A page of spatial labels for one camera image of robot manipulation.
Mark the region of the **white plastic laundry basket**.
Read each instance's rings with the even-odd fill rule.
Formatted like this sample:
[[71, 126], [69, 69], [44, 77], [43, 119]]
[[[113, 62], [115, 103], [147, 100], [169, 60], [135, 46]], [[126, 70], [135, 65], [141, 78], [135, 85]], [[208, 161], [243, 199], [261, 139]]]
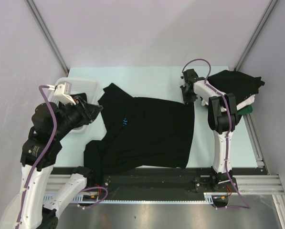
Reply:
[[[79, 93], [86, 93], [87, 95], [87, 102], [90, 104], [95, 104], [95, 100], [97, 97], [98, 89], [99, 89], [99, 82], [95, 80], [88, 80], [88, 79], [82, 79], [82, 78], [60, 78], [56, 81], [55, 85], [57, 85], [59, 82], [66, 81], [72, 84], [71, 88], [71, 94], [79, 94]], [[65, 136], [69, 132], [75, 132], [80, 133], [85, 130], [85, 126], [81, 126], [79, 128], [75, 129], [61, 129], [60, 123], [61, 123], [61, 113], [60, 113], [60, 105], [71, 105], [71, 104], [63, 104], [59, 102], [58, 104], [55, 104], [51, 102], [55, 117], [57, 120], [57, 131], [56, 135], [59, 136]]]

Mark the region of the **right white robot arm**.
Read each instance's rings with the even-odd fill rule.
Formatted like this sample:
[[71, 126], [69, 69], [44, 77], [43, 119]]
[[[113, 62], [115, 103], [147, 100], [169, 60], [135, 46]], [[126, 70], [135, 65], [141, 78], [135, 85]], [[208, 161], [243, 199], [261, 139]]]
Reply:
[[183, 70], [181, 79], [184, 104], [193, 104], [198, 97], [208, 101], [208, 125], [214, 134], [214, 160], [206, 186], [222, 191], [228, 184], [234, 184], [230, 154], [232, 135], [239, 123], [235, 96], [215, 88], [206, 78], [199, 77], [194, 69]]

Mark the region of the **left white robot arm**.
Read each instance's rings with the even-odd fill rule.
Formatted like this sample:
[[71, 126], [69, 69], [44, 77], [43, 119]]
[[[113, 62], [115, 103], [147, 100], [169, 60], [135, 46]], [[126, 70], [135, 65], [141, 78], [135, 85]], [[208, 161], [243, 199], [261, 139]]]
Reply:
[[61, 140], [73, 129], [91, 124], [102, 110], [79, 95], [68, 104], [46, 101], [35, 108], [33, 126], [22, 146], [20, 192], [6, 208], [0, 229], [54, 229], [73, 198], [94, 187], [94, 172], [77, 167], [52, 199], [43, 200]]

